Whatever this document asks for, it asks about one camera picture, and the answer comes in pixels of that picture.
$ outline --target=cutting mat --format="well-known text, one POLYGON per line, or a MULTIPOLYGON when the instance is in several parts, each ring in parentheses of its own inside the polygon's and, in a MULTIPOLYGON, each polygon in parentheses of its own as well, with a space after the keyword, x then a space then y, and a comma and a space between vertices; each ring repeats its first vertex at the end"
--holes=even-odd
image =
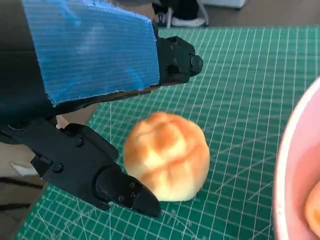
POLYGON ((161 30, 195 46, 202 73, 102 103, 88 125, 121 152, 132 127, 153 112, 196 122, 211 154, 203 189, 187 202, 163 202, 161 217, 151 219, 116 206, 102 212, 50 185, 17 238, 274 239, 276 153, 290 113, 318 76, 318 34, 313 27, 161 30))

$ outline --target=bowl rim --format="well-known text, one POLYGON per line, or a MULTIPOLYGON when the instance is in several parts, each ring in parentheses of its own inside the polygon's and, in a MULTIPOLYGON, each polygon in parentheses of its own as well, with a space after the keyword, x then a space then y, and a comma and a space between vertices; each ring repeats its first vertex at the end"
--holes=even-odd
POLYGON ((306 106, 319 89, 320 77, 312 83, 295 106, 282 136, 276 159, 273 188, 273 220, 276 239, 289 240, 286 221, 286 169, 288 155, 297 124, 306 106))

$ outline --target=sneaker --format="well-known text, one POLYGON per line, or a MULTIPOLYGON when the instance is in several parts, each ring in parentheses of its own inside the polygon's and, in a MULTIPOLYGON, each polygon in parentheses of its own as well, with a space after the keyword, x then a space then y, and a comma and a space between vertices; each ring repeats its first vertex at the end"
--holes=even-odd
POLYGON ((171 22, 171 24, 175 27, 191 27, 191 28, 204 26, 205 23, 206 21, 200 17, 193 20, 182 20, 182 19, 173 17, 171 22))

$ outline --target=robotic arm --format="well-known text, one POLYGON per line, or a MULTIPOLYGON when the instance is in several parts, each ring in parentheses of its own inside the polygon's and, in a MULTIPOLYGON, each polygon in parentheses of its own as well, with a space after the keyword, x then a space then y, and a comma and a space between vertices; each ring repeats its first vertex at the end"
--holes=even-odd
MULTIPOLYGON (((10 2, 16 3, 12 11, 24 14, 18 1, 4 4, 9 6, 10 2)), ((22 29, 28 30, 25 17, 20 20, 22 29)), ((147 216, 159 216, 161 207, 157 198, 137 179, 122 172, 115 162, 119 153, 107 140, 85 125, 55 127, 56 115, 93 103, 147 94, 161 86, 185 84, 201 72, 202 59, 191 44, 177 36, 161 38, 155 25, 153 29, 159 84, 142 91, 94 96, 56 106, 45 92, 37 55, 32 41, 28 41, 29 31, 18 30, 26 39, 23 44, 29 42, 27 47, 8 47, 9 41, 0 40, 5 46, 0 45, 0 142, 28 146, 35 153, 31 164, 41 178, 101 210, 109 209, 109 203, 113 202, 147 216)))

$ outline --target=food item in bowl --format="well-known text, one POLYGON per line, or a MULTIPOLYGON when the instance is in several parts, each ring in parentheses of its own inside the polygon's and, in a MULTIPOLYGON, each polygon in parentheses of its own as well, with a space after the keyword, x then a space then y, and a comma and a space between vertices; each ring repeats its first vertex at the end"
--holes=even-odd
POLYGON ((201 128, 181 116, 153 113, 132 129, 123 148, 127 173, 160 201, 187 201, 203 186, 210 152, 201 128))
POLYGON ((310 229, 320 238, 320 182, 311 190, 304 207, 310 229))

